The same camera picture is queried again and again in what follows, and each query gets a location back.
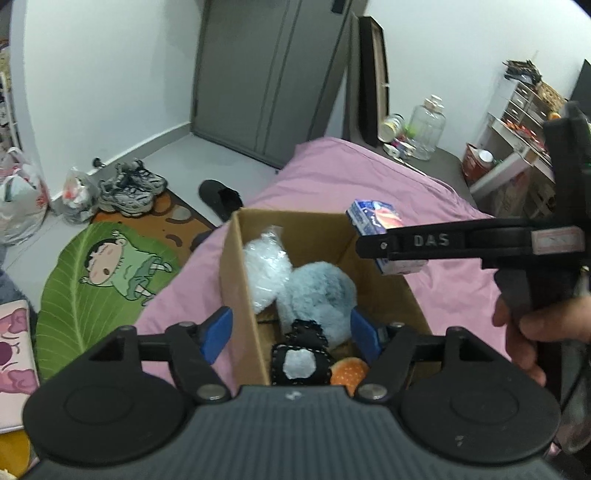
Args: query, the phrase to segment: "cardboard box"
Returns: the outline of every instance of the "cardboard box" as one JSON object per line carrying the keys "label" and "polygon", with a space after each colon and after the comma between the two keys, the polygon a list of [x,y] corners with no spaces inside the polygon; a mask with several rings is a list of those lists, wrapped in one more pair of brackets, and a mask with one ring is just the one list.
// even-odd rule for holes
{"label": "cardboard box", "polygon": [[[271,347],[281,342],[277,323],[258,323],[276,315],[271,306],[257,316],[251,308],[242,247],[271,225],[283,228],[281,240],[294,268],[326,261],[341,268],[356,284],[358,305],[382,323],[403,322],[421,333],[428,324],[406,280],[382,276],[372,260],[355,252],[357,233],[344,213],[282,212],[241,209],[228,225],[220,259],[222,300],[234,313],[230,354],[238,385],[268,385]],[[331,352],[336,358],[351,355],[350,346]]]}

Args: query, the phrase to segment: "basket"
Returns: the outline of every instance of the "basket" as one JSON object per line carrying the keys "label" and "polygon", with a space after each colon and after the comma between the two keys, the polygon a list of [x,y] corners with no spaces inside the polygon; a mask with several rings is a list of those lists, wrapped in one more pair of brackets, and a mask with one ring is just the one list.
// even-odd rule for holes
{"label": "basket", "polygon": [[535,90],[552,112],[558,112],[566,103],[566,99],[545,82],[540,82]]}

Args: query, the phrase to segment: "plastic bag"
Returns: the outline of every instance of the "plastic bag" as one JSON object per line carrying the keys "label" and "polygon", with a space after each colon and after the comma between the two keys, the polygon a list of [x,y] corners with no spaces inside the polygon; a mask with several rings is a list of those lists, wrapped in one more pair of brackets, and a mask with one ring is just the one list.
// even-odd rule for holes
{"label": "plastic bag", "polygon": [[15,245],[43,223],[48,194],[39,169],[18,148],[0,160],[0,244]]}
{"label": "plastic bag", "polygon": [[61,212],[69,223],[84,223],[98,210],[99,189],[86,173],[71,168],[61,194]]}
{"label": "plastic bag", "polygon": [[280,233],[280,227],[271,226],[244,246],[246,276],[256,314],[275,301],[291,275],[291,262],[283,250]]}

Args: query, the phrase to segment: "wardrobe door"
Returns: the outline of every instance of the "wardrobe door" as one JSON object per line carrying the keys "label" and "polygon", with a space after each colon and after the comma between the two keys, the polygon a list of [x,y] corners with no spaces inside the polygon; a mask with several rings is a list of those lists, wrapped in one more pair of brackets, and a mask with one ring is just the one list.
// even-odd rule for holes
{"label": "wardrobe door", "polygon": [[261,125],[261,115],[269,82],[274,64],[281,64],[284,57],[298,4],[298,0],[207,2],[194,96],[196,134],[257,156],[257,133],[267,128]]}
{"label": "wardrobe door", "polygon": [[[314,119],[327,88],[335,51],[345,25],[348,26],[350,4],[351,0],[301,1],[264,145],[265,156],[278,166],[290,160],[297,144],[312,138]],[[340,73],[330,80],[336,82],[333,95],[346,59],[341,63]]]}

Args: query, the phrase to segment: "pink bedsheet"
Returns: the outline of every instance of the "pink bedsheet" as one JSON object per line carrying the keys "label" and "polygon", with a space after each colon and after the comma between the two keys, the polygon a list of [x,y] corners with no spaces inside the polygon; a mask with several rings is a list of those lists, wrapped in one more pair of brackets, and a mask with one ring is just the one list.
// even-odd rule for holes
{"label": "pink bedsheet", "polygon": [[[277,181],[248,206],[344,212],[355,199],[393,204],[406,225],[486,217],[449,186],[335,138],[300,145]],[[219,258],[225,235],[223,226],[195,250],[178,276],[148,304],[136,322],[139,333],[161,333],[184,320],[200,323],[222,305]],[[433,333],[461,325],[504,352],[504,331],[491,325],[499,293],[492,275],[493,271],[480,269],[479,260],[431,260],[406,279]],[[227,349],[214,367],[233,385]],[[165,364],[146,363],[144,369],[170,380]]]}

